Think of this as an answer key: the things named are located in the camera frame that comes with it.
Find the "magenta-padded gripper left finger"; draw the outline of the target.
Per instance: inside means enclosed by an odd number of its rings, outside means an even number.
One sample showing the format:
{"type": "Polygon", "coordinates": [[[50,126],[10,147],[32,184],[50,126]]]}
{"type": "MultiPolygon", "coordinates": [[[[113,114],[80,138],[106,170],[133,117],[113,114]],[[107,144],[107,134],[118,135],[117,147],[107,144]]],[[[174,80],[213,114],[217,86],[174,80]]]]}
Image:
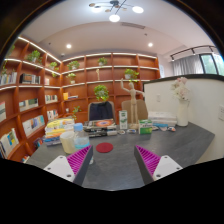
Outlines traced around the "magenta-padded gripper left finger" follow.
{"type": "Polygon", "coordinates": [[[44,170],[81,186],[92,156],[93,146],[89,145],[69,156],[58,156],[44,170]]]}

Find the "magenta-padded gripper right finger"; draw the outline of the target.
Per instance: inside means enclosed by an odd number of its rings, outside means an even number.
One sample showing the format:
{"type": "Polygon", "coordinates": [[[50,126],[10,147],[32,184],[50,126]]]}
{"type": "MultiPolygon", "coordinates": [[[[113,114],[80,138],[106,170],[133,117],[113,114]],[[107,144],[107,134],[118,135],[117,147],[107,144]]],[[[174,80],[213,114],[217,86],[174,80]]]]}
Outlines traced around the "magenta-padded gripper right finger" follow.
{"type": "Polygon", "coordinates": [[[168,155],[158,156],[138,145],[134,147],[134,156],[145,185],[182,169],[182,167],[168,155]]]}

